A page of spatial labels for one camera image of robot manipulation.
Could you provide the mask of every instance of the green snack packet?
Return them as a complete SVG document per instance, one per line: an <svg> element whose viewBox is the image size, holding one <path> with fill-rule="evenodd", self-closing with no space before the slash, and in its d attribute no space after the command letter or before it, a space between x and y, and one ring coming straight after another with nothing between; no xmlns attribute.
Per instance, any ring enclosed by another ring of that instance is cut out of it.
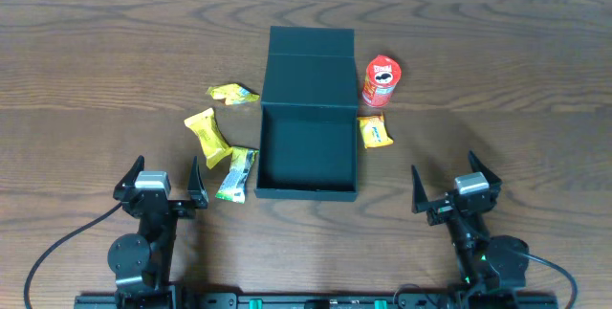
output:
<svg viewBox="0 0 612 309"><path fill-rule="evenodd" d="M231 153L231 167L229 174L221 184L221 188L215 197L223 200L230 200L234 203L245 203L245 183L249 177L252 163L255 161L257 150L246 147L233 147Z"/></svg>

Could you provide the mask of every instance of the green connector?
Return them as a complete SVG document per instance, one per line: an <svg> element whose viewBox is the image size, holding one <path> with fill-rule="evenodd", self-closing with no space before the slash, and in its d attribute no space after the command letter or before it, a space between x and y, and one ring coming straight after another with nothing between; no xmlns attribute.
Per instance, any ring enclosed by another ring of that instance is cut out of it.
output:
<svg viewBox="0 0 612 309"><path fill-rule="evenodd" d="M264 301L261 299L249 300L249 309L261 309L264 306Z"/></svg>
<svg viewBox="0 0 612 309"><path fill-rule="evenodd" d="M386 300L375 300L374 309L386 309Z"/></svg>
<svg viewBox="0 0 612 309"><path fill-rule="evenodd" d="M438 209L438 213L442 213L442 212L446 212L448 210L452 210L452 207L447 206L447 207L442 207Z"/></svg>

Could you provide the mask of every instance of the can lid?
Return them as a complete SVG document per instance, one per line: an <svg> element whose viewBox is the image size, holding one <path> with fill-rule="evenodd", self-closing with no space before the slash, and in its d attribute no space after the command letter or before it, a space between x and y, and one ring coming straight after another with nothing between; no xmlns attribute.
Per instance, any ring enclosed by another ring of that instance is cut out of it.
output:
<svg viewBox="0 0 612 309"><path fill-rule="evenodd" d="M366 70L372 84L387 88L400 81L402 69L400 65L386 55L378 55L370 62Z"/></svg>

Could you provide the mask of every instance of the yellow snack packet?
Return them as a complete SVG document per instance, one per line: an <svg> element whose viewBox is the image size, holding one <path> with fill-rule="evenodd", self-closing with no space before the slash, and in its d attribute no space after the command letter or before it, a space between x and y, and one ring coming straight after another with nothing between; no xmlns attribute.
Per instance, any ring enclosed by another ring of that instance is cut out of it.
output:
<svg viewBox="0 0 612 309"><path fill-rule="evenodd" d="M244 204L246 199L245 184L247 183L252 163L255 161L255 155L259 151L239 146L233 146L232 149L229 174L226 176L223 184L221 184L216 197Z"/></svg>
<svg viewBox="0 0 612 309"><path fill-rule="evenodd" d="M213 99L225 99L226 105L255 102L259 99L259 95L252 94L238 84L210 87L207 94L211 95Z"/></svg>
<svg viewBox="0 0 612 309"><path fill-rule="evenodd" d="M361 135L363 136L363 144L365 148L379 147L393 144L393 140L386 134L384 129L384 117L357 117L360 122Z"/></svg>
<svg viewBox="0 0 612 309"><path fill-rule="evenodd" d="M231 154L231 147L223 139L219 127L217 127L212 108L185 119L185 126L200 139L209 169L212 169L224 157Z"/></svg>

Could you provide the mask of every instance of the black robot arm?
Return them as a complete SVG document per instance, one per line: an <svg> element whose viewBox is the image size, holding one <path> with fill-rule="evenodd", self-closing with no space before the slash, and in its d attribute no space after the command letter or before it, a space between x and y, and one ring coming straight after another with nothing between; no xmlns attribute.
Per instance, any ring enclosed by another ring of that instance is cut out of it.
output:
<svg viewBox="0 0 612 309"><path fill-rule="evenodd" d="M525 286L527 252L514 237L490 237L482 214L491 210L501 180L470 153L474 173L455 179L455 189L429 202L415 167L412 211L426 212L429 225L446 224L455 248L462 280L445 290L427 293L378 295L236 295L194 294L169 282L177 220L193 218L196 209L208 206L197 159L188 181L187 201L168 200L167 174L144 171L144 158L134 163L115 188L123 209L140 219L137 233L120 237L108 253L116 274L114 296L79 296L75 309L554 309L557 299L548 295L517 294Z"/></svg>

